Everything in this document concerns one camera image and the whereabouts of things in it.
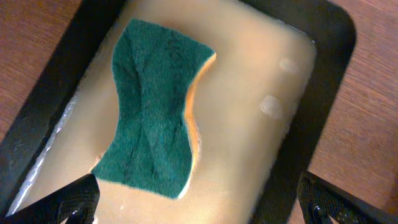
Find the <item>green and yellow sponge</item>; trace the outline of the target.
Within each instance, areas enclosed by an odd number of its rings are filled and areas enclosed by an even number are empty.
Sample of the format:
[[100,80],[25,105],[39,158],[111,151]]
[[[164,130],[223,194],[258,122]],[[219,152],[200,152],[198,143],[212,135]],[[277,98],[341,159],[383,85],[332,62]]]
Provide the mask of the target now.
[[187,93],[214,55],[176,30],[129,22],[113,50],[119,118],[111,145],[92,170],[97,178],[168,198],[182,196],[193,166],[184,118]]

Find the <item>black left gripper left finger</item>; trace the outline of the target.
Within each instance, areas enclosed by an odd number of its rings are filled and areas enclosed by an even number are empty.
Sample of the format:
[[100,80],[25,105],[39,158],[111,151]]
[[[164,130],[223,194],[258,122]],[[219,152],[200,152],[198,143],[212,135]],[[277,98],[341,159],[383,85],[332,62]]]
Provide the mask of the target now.
[[100,199],[96,177],[87,174],[6,217],[5,224],[91,224]]

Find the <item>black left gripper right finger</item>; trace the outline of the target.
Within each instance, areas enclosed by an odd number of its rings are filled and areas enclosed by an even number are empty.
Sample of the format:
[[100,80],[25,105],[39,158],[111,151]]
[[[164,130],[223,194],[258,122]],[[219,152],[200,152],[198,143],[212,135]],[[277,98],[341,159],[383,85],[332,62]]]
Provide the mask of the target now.
[[397,217],[349,194],[309,171],[303,171],[297,198],[306,224],[397,224]]

